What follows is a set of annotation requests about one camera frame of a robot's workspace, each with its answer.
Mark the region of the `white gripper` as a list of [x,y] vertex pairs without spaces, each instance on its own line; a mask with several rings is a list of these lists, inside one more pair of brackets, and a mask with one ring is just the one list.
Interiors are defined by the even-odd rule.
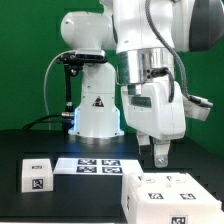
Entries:
[[186,130],[183,98],[180,86],[174,82],[174,98],[169,102],[170,84],[167,77],[155,78],[141,87],[141,95],[128,94],[128,87],[121,87],[123,111],[128,126],[138,130],[136,137],[139,154],[151,154],[149,136],[153,139],[154,165],[168,166],[170,141],[180,139]]

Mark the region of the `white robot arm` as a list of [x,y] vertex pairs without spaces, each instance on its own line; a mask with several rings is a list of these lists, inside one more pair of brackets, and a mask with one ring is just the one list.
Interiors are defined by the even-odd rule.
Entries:
[[187,118],[204,120],[211,103],[189,93],[182,52],[206,51],[224,36],[222,0],[99,0],[101,13],[70,12],[61,35],[68,66],[83,76],[69,134],[87,144],[136,131],[140,154],[168,164],[170,142]]

